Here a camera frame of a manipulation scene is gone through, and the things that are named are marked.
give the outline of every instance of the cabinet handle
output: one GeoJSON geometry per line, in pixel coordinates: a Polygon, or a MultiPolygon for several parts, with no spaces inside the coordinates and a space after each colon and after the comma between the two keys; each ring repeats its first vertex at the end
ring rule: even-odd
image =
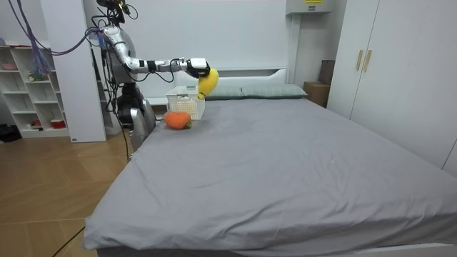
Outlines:
{"type": "Polygon", "coordinates": [[[356,71],[358,71],[360,69],[360,63],[362,62],[362,56],[363,56],[363,50],[360,50],[358,53],[356,71]]]}
{"type": "Polygon", "coordinates": [[[363,62],[363,71],[368,71],[368,64],[370,63],[370,59],[371,59],[371,50],[368,50],[368,52],[366,53],[366,58],[365,58],[365,61],[363,62]]]}

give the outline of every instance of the headboard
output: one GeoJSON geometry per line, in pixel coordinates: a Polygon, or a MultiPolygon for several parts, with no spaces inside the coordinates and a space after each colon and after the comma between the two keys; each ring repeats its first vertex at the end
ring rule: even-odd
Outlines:
{"type": "MultiPolygon", "coordinates": [[[[218,86],[240,86],[246,84],[284,84],[287,69],[220,69],[218,86]]],[[[197,85],[197,79],[185,72],[178,72],[176,86],[197,85]]]]}

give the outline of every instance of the plastic basket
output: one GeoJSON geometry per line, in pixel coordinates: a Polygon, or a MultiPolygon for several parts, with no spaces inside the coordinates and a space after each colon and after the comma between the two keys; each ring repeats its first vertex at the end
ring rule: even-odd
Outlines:
{"type": "Polygon", "coordinates": [[[205,100],[197,98],[195,86],[177,86],[166,94],[170,111],[185,111],[192,120],[199,120],[205,111],[205,100]]]}

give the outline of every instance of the gray pillow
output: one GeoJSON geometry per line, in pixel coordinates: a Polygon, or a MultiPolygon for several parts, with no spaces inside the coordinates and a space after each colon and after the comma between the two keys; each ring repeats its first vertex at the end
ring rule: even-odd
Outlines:
{"type": "Polygon", "coordinates": [[[241,87],[244,98],[253,99],[300,99],[308,94],[293,84],[266,84],[241,87]]]}
{"type": "Polygon", "coordinates": [[[240,86],[216,86],[216,88],[205,97],[205,100],[242,99],[243,96],[240,86]]]}

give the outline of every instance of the white wardrobe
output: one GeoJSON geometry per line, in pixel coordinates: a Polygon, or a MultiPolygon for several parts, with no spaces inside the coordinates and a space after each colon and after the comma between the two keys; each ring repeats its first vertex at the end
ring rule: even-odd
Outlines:
{"type": "Polygon", "coordinates": [[[457,1],[348,0],[328,109],[457,175],[457,1]]]}

